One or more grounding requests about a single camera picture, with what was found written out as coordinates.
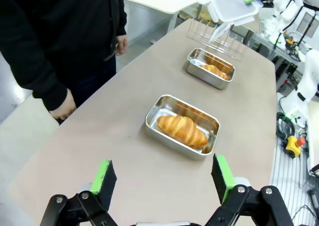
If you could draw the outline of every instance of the dark pants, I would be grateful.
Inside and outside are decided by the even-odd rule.
[[[79,81],[63,81],[62,83],[70,89],[75,105],[78,108],[91,95],[94,94],[101,86],[109,81],[116,74],[116,59],[115,55],[107,61],[101,62],[101,65],[94,72],[88,74],[85,78]],[[61,125],[64,120],[57,119]]]

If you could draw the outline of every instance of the hand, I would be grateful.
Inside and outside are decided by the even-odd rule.
[[[119,35],[116,37],[117,44],[115,53],[117,56],[123,55],[128,49],[128,37],[126,35]]]
[[[63,101],[62,105],[59,108],[50,111],[50,114],[55,119],[66,120],[74,111],[76,110],[76,106],[74,103],[74,99],[72,93],[69,89],[67,89],[66,98]]]

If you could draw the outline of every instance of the jacket sleeve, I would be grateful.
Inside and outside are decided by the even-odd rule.
[[[116,36],[126,35],[126,31],[124,27],[127,22],[127,19],[126,19],[127,14],[124,11],[124,0],[119,0],[119,6],[120,6],[120,21],[119,21],[118,29],[116,31]]]
[[[23,10],[14,0],[0,0],[0,52],[17,83],[41,98],[47,110],[55,110],[66,98],[54,68],[45,59]]]

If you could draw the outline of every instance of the plastic lid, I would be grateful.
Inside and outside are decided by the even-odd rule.
[[[223,22],[233,22],[253,16],[259,11],[254,2],[246,4],[244,0],[212,0],[211,3],[219,19]]]
[[[306,140],[303,138],[303,137],[300,137],[297,142],[296,142],[296,145],[298,147],[300,147],[301,145],[304,145],[306,143]]]

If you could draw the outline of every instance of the person's right hand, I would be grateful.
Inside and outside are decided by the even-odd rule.
[[[62,105],[59,108],[50,111],[50,114],[55,119],[66,120],[74,111],[76,110],[76,106],[74,103],[74,99],[72,93],[69,89],[67,89],[67,95]]]

